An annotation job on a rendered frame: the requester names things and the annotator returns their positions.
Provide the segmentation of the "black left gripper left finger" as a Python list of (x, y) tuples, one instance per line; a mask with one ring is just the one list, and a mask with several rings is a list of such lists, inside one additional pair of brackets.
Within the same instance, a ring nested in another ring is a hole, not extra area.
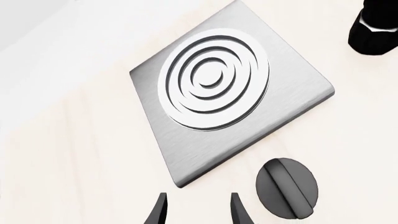
[(167, 194), (162, 192), (144, 224), (165, 224), (167, 218)]

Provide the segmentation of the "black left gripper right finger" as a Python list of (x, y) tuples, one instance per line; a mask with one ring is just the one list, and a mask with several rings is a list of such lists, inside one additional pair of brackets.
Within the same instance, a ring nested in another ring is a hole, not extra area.
[(236, 192), (231, 194), (230, 210), (233, 224), (254, 224)]

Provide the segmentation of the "round black stove knob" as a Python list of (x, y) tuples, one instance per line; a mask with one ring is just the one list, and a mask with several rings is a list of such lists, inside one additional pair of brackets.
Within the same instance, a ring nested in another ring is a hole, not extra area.
[(308, 218), (318, 200), (318, 185), (312, 172), (289, 158), (273, 158), (259, 169), (256, 192), (269, 212), (288, 220)]

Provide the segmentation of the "flat stove plate with rings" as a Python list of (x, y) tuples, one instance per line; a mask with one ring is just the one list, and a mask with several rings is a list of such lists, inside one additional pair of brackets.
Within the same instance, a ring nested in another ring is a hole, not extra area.
[(133, 68), (130, 76), (178, 188), (335, 92), (241, 0)]

